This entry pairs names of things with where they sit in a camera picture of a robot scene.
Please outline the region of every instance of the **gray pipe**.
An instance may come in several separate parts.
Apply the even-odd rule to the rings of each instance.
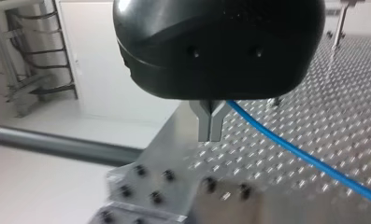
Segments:
[[[112,146],[2,126],[0,126],[0,146],[110,166],[132,163],[143,151],[138,148]]]

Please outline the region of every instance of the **metal table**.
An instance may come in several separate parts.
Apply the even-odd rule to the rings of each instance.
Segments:
[[[332,42],[323,38],[307,77],[279,106],[239,103],[275,133],[371,188],[371,37],[347,36],[340,51],[331,50]],[[250,183],[253,223],[371,223],[371,202],[270,142],[234,111],[219,143],[198,144],[196,125],[184,103],[133,170],[124,178],[108,175],[111,196],[92,223],[192,223],[186,217],[206,176]],[[207,223],[224,212],[222,203],[205,204],[214,214]]]

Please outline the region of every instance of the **bolt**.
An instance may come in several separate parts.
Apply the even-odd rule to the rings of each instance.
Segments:
[[[139,175],[139,176],[144,176],[147,174],[147,170],[145,169],[144,166],[142,165],[137,165],[135,167],[135,170],[136,170],[136,173]]]
[[[108,211],[101,212],[100,217],[101,217],[101,220],[104,223],[112,223],[113,222],[113,217],[112,217],[111,213],[108,212]]]
[[[150,195],[150,199],[152,200],[154,204],[159,204],[163,202],[162,194],[159,191],[154,191]]]
[[[163,176],[169,182],[173,181],[176,177],[174,176],[174,172],[171,170],[166,170],[163,172]]]
[[[123,196],[124,198],[128,198],[131,195],[132,195],[132,191],[127,185],[121,186],[121,196]]]
[[[240,198],[242,200],[247,200],[251,195],[251,187],[247,184],[240,185]]]
[[[213,177],[207,177],[204,180],[205,185],[207,187],[207,192],[212,193],[217,188],[217,180],[215,180]]]
[[[138,218],[134,221],[134,224],[145,224],[145,221],[141,218]]]

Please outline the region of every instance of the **black robot head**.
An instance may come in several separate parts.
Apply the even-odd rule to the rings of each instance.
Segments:
[[[322,0],[116,0],[134,82],[183,100],[264,99],[304,78],[324,25]]]

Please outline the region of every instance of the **metal base plate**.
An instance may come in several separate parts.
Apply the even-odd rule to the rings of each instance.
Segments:
[[[371,37],[347,36],[336,55],[331,46],[322,40],[306,79],[279,105],[239,103],[275,133],[371,188]],[[270,142],[234,111],[224,120],[221,142],[198,145],[196,131],[195,115],[182,105],[137,161],[146,174],[131,170],[118,184],[132,196],[113,190],[111,200],[188,216],[200,180],[215,176],[252,183],[260,195],[256,223],[371,223],[371,202]],[[163,196],[159,204],[150,197],[154,191]]]

